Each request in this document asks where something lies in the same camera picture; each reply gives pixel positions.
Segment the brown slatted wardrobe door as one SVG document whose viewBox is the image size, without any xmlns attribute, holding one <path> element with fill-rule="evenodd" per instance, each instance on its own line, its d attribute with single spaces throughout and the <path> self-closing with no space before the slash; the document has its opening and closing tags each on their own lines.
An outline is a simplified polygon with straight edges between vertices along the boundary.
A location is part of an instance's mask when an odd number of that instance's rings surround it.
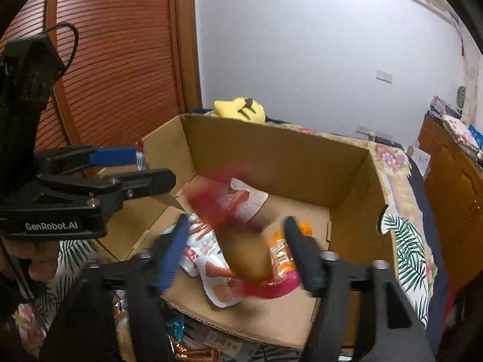
<svg viewBox="0 0 483 362">
<path fill-rule="evenodd" d="M 1 0 L 1 40 L 47 30 L 70 68 L 36 151 L 128 146 L 201 106 L 195 0 Z"/>
</svg>

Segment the pink snack packet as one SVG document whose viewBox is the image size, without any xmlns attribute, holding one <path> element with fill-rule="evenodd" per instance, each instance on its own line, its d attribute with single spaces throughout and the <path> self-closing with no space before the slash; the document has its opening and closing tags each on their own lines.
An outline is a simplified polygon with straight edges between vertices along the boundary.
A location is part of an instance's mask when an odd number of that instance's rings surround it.
<svg viewBox="0 0 483 362">
<path fill-rule="evenodd" d="M 241 180 L 230 176 L 225 181 L 212 181 L 229 183 L 233 178 Z M 300 286 L 300 281 L 270 283 L 273 269 L 268 238 L 280 229 L 264 234 L 264 230 L 277 219 L 268 208 L 269 198 L 249 221 L 238 219 L 233 210 L 221 205 L 214 185 L 206 184 L 190 191 L 187 200 L 200 220 L 207 223 L 215 232 L 230 271 L 241 281 L 242 298 L 284 297 Z"/>
</svg>

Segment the small white fan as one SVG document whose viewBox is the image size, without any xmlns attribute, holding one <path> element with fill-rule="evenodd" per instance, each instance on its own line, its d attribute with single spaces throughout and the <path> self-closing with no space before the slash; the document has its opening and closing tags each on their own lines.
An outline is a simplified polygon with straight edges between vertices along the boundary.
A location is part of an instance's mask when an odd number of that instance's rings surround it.
<svg viewBox="0 0 483 362">
<path fill-rule="evenodd" d="M 464 107 L 465 97 L 466 97 L 465 86 L 459 86 L 457 90 L 457 96 L 456 96 L 456 105 L 460 112 L 462 112 L 462 109 Z"/>
</svg>

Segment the white wall switch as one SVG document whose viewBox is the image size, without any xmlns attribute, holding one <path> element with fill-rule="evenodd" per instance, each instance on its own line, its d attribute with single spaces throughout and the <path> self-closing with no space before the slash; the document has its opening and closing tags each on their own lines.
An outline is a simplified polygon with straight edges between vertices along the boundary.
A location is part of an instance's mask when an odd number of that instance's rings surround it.
<svg viewBox="0 0 483 362">
<path fill-rule="evenodd" d="M 393 81 L 393 77 L 392 77 L 391 74 L 384 72 L 384 71 L 381 71 L 381 70 L 378 70 L 376 72 L 376 79 L 380 80 L 382 82 L 385 82 L 385 83 L 392 83 L 392 81 Z"/>
</svg>

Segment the white meat snack pouch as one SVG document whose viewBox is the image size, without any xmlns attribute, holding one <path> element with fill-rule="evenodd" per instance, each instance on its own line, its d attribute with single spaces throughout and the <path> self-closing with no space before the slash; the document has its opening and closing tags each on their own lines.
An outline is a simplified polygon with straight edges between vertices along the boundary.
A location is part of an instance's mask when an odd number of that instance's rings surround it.
<svg viewBox="0 0 483 362">
<path fill-rule="evenodd" d="M 234 215 L 242 221 L 251 220 L 263 207 L 269 194 L 237 178 L 229 183 L 218 183 L 197 176 L 175 197 L 187 210 L 189 222 L 189 236 L 179 264 L 188 276 L 200 278 L 204 292 L 213 305 L 226 308 L 242 300 L 242 282 L 230 271 L 215 232 L 200 220 L 187 200 L 190 191 L 206 184 L 215 186 L 221 205 L 233 210 Z"/>
</svg>

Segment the teal candy wrapper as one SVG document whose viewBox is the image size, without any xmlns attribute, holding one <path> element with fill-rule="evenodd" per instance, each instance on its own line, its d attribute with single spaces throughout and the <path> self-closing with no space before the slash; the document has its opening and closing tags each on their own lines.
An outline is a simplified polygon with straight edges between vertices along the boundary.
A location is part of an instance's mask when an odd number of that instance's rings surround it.
<svg viewBox="0 0 483 362">
<path fill-rule="evenodd" d="M 183 341 L 185 330 L 184 314 L 180 312 L 171 312 L 165 321 L 165 328 L 168 335 L 175 341 Z"/>
</svg>

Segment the folded floral cloth stack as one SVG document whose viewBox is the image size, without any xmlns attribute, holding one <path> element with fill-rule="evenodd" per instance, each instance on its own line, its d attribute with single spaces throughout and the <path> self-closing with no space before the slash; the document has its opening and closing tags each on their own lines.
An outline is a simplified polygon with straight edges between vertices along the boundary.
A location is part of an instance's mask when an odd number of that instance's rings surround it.
<svg viewBox="0 0 483 362">
<path fill-rule="evenodd" d="M 459 119 L 456 110 L 438 96 L 434 96 L 430 102 L 430 116 L 434 117 L 453 141 L 475 162 L 482 161 L 482 149 L 470 129 Z"/>
</svg>

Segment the orange snack packet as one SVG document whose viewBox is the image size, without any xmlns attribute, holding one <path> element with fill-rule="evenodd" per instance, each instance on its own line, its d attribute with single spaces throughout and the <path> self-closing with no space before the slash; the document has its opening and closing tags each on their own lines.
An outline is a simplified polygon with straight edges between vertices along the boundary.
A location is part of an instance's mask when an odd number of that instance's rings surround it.
<svg viewBox="0 0 483 362">
<path fill-rule="evenodd" d="M 268 243 L 273 269 L 273 278 L 270 283 L 300 281 L 285 232 L 278 230 L 272 233 L 268 238 Z"/>
</svg>

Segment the wooden sideboard cabinet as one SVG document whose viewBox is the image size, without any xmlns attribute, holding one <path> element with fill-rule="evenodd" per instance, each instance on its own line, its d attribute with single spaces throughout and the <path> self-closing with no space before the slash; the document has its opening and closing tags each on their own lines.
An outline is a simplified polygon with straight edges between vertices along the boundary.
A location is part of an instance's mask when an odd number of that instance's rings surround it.
<svg viewBox="0 0 483 362">
<path fill-rule="evenodd" d="M 458 291 L 482 271 L 482 169 L 428 114 L 418 144 L 430 155 L 424 188 L 450 287 Z"/>
</svg>

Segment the palm leaf bed sheet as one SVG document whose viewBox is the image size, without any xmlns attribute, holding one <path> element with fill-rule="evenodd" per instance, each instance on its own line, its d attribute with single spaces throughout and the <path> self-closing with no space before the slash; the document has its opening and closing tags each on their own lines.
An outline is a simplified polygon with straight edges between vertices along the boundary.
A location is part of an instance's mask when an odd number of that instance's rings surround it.
<svg viewBox="0 0 483 362">
<path fill-rule="evenodd" d="M 422 240 L 413 225 L 401 217 L 391 214 L 385 215 L 382 217 L 382 222 L 385 226 L 391 228 L 395 237 L 397 262 L 399 267 L 399 274 L 395 275 L 395 279 L 399 284 L 399 287 L 405 293 L 405 288 L 407 286 L 414 285 L 417 281 L 425 280 L 427 277 L 427 269 L 423 261 L 424 250 L 422 247 Z M 414 308 L 417 318 L 419 319 L 417 308 L 412 304 L 411 306 Z M 172 346 L 170 339 L 169 344 L 174 352 L 175 360 L 175 349 Z"/>
</svg>

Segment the yellow plush toy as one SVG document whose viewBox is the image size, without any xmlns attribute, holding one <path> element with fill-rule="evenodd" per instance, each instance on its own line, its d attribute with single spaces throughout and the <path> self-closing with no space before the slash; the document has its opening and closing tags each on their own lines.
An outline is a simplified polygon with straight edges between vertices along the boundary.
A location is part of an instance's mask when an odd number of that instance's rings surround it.
<svg viewBox="0 0 483 362">
<path fill-rule="evenodd" d="M 244 122 L 265 123 L 263 106 L 250 97 L 237 97 L 233 100 L 216 100 L 212 117 L 236 119 Z"/>
</svg>

